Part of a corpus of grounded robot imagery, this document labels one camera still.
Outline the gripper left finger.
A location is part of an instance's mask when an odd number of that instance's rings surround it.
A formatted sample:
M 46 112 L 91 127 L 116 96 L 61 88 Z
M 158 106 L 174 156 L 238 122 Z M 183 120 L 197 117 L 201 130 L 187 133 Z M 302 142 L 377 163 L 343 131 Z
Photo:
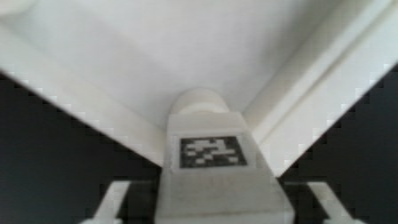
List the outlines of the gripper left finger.
M 117 214 L 130 185 L 130 181 L 114 181 L 110 183 L 94 216 L 80 224 L 123 224 Z

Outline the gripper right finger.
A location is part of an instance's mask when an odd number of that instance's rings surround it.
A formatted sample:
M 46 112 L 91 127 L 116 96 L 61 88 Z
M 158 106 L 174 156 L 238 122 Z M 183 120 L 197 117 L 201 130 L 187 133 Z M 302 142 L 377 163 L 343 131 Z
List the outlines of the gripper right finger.
M 352 217 L 329 184 L 325 182 L 309 182 L 308 186 L 329 216 L 324 224 L 366 224 Z

